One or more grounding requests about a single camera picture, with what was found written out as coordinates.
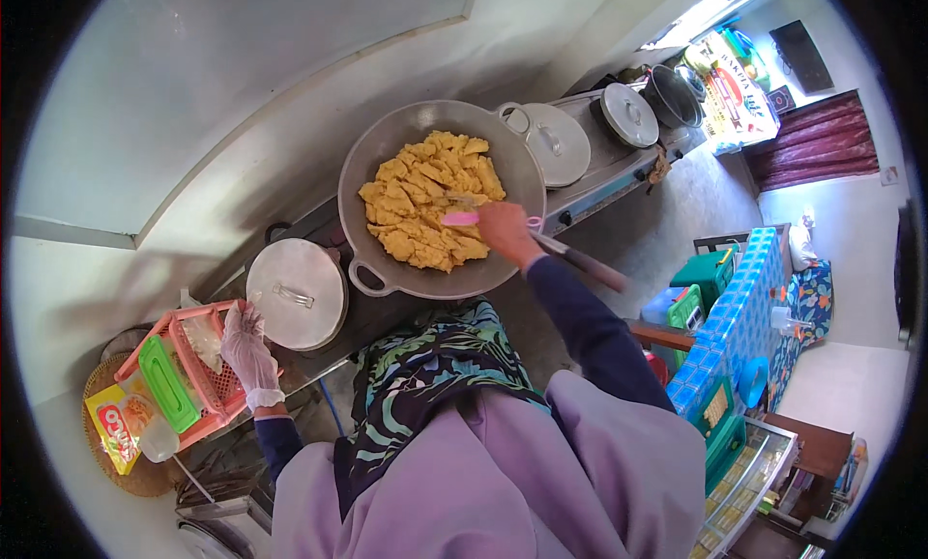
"black pot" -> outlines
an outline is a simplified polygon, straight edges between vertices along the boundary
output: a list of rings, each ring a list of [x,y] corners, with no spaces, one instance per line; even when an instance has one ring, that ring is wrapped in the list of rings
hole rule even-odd
[[[655,66],[641,91],[654,114],[672,129],[702,125],[702,108],[687,81],[667,66]]]

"curtain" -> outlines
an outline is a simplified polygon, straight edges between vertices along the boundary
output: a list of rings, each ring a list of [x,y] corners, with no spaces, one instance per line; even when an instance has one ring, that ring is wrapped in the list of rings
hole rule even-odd
[[[744,149],[761,191],[880,172],[855,89],[791,110],[780,122],[775,139]]]

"blue plastic bowl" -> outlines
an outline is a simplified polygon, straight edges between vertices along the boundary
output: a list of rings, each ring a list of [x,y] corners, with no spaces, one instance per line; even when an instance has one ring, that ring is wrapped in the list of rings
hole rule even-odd
[[[770,376],[770,362],[767,358],[754,358],[741,368],[738,378],[738,395],[748,408],[760,402]]]

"glass display case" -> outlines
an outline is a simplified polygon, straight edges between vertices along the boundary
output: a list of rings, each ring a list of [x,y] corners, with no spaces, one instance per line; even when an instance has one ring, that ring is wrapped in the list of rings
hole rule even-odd
[[[738,540],[768,490],[786,478],[798,454],[794,432],[753,418],[744,421],[744,449],[705,500],[705,523],[690,559],[722,556]]]

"plastic glove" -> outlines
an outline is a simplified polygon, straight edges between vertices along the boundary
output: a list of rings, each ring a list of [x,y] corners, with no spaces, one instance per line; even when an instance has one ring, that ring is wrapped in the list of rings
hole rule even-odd
[[[245,403],[254,411],[283,402],[285,396],[277,382],[277,360],[263,342],[264,318],[250,301],[245,310],[240,303],[226,314],[221,351],[245,388]]]

